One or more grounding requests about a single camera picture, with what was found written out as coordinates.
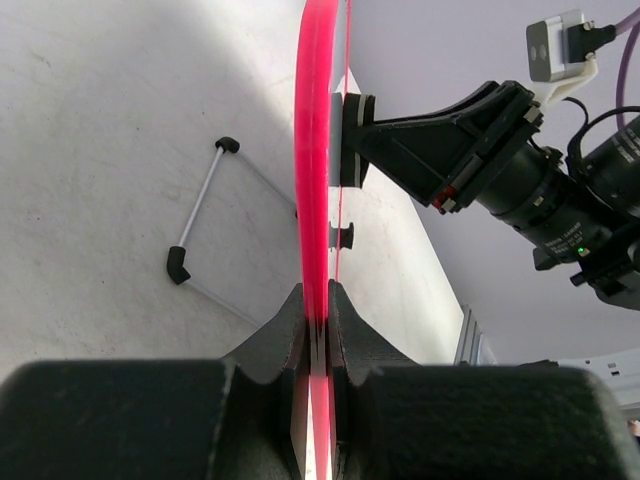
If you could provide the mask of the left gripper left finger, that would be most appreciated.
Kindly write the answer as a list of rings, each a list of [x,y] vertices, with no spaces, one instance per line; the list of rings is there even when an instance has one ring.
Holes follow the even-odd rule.
[[[5,479],[300,479],[305,461],[300,287],[219,359],[34,361],[1,385]]]

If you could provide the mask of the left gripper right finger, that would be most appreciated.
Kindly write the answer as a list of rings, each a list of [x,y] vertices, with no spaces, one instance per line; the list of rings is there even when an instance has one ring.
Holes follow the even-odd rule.
[[[420,365],[329,285],[338,479],[635,479],[610,391],[576,368]]]

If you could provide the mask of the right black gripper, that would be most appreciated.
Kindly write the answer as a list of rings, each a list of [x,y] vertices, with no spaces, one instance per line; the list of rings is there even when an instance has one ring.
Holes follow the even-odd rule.
[[[541,121],[530,90],[489,81],[439,112],[374,119],[360,152],[419,203],[457,212],[504,170]]]

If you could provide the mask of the pink framed whiteboard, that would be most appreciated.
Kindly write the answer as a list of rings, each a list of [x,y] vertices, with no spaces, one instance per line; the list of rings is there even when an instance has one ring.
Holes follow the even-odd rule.
[[[342,109],[349,84],[351,4],[304,5],[296,59],[294,161],[304,312],[309,332],[315,476],[332,474],[328,373],[329,280],[340,253],[339,164]]]

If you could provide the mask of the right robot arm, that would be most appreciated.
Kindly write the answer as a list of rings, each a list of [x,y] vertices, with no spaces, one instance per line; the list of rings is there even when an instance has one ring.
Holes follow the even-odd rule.
[[[620,136],[611,153],[581,157],[531,138],[543,115],[514,81],[483,84],[444,110],[378,120],[371,95],[350,93],[342,107],[340,183],[360,187],[375,167],[410,197],[441,214],[473,203],[534,247],[535,268],[576,263],[571,281],[604,303],[639,306],[639,174],[622,167]]]

